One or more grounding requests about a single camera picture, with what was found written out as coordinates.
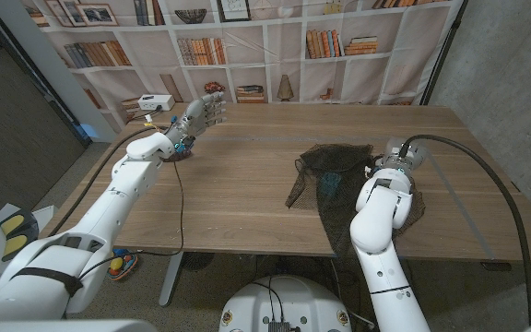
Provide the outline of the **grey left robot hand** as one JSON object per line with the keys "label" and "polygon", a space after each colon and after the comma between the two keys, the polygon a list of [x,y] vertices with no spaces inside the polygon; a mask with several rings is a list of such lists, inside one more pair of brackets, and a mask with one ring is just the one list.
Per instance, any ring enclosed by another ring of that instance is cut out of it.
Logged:
{"label": "grey left robot hand", "polygon": [[195,139],[210,126],[227,121],[223,115],[224,93],[217,91],[192,101],[183,115],[170,127],[166,137],[171,141],[176,152],[190,149]]}

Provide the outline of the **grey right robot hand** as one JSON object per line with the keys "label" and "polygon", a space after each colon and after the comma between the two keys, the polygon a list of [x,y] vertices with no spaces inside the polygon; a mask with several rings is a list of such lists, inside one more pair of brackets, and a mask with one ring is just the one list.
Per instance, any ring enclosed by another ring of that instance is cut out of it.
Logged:
{"label": "grey right robot hand", "polygon": [[[390,158],[397,157],[406,139],[403,137],[391,136],[388,140],[383,155],[383,162]],[[405,158],[414,164],[421,164],[427,156],[426,148],[417,140],[411,142],[407,148]]]}

